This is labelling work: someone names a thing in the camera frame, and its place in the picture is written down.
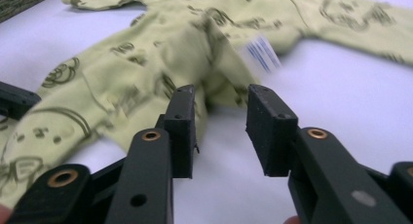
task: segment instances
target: fabric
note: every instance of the fabric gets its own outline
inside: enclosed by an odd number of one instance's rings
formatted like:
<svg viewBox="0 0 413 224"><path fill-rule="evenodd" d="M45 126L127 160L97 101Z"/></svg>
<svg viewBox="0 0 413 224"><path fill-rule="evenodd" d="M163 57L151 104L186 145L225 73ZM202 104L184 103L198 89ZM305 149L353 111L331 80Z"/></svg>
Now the fabric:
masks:
<svg viewBox="0 0 413 224"><path fill-rule="evenodd" d="M278 54L304 37L413 64L413 14L369 0L62 0L104 10L130 2L148 11L131 27L58 66L19 122L0 121L0 203L13 207L34 179L99 137L128 151L154 127L177 87L196 86L201 136L207 103L244 106L257 83L236 53L258 34Z"/></svg>

